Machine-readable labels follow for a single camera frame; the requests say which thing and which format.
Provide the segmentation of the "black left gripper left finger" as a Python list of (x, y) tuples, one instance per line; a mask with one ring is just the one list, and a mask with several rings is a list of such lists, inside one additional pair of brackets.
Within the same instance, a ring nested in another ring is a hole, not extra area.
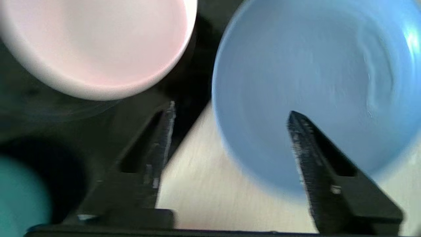
[(68, 225), (173, 228), (174, 214), (157, 209), (176, 117), (175, 102), (162, 106), (137, 131), (105, 176), (96, 181)]

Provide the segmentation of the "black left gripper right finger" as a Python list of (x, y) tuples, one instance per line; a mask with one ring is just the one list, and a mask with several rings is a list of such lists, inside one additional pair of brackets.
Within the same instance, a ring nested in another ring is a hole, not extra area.
[(322, 235), (397, 235), (400, 207), (307, 116), (290, 111), (287, 130), (310, 214)]

